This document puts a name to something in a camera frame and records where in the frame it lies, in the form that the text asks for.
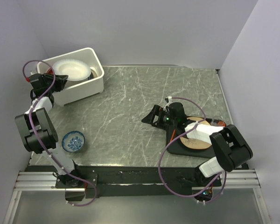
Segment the beige floral plate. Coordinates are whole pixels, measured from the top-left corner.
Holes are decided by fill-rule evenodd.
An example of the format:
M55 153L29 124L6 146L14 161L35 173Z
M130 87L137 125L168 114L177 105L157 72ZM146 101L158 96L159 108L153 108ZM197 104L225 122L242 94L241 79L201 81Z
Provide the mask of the beige floral plate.
M97 70L94 67L90 67L90 69L91 69L91 72L92 71L94 72L94 78L100 77L100 70Z

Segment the red plate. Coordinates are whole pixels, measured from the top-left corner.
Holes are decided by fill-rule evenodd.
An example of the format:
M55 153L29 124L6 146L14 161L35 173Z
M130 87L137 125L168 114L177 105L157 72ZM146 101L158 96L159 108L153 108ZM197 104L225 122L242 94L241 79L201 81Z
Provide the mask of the red plate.
M48 68L45 73L48 75L53 75L53 70L51 68Z

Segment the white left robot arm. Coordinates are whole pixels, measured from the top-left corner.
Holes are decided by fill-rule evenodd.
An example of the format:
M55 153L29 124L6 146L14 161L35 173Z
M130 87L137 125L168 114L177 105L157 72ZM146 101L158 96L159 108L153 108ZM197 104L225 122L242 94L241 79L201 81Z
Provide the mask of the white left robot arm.
M46 158L56 169L53 175L64 185L79 187L83 175L75 162L57 146L58 135L48 111L54 106L54 92L64 89L67 75L33 74L27 78L32 85L31 107L15 117L22 143L29 152Z

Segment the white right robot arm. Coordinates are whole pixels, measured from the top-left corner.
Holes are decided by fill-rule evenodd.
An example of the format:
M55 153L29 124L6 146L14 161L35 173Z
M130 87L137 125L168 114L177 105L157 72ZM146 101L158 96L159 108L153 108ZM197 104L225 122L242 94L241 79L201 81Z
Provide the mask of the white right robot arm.
M211 119L186 115L180 102L168 103L165 107L154 105L142 123L166 131L166 151L171 154L204 156L208 160L198 165L191 182L207 185L222 172L231 172L253 157L246 140L234 125L211 125Z

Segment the white deep plate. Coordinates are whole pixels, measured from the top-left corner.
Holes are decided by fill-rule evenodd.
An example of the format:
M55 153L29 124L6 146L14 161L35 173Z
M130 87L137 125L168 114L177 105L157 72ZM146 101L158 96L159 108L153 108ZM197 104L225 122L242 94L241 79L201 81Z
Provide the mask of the white deep plate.
M91 68L84 62L75 59L63 59L52 66L56 75L67 75L68 81L82 81L91 75Z

